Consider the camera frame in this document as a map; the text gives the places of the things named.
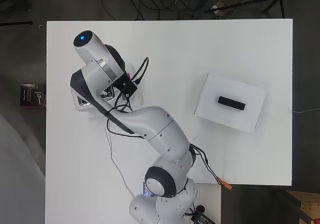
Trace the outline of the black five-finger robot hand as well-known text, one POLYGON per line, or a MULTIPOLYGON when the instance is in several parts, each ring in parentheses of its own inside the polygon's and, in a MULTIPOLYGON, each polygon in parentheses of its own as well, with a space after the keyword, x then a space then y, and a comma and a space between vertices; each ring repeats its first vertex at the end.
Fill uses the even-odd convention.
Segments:
POLYGON ((101 97, 107 101, 115 98, 115 88, 113 86, 108 87, 101 93, 101 97))

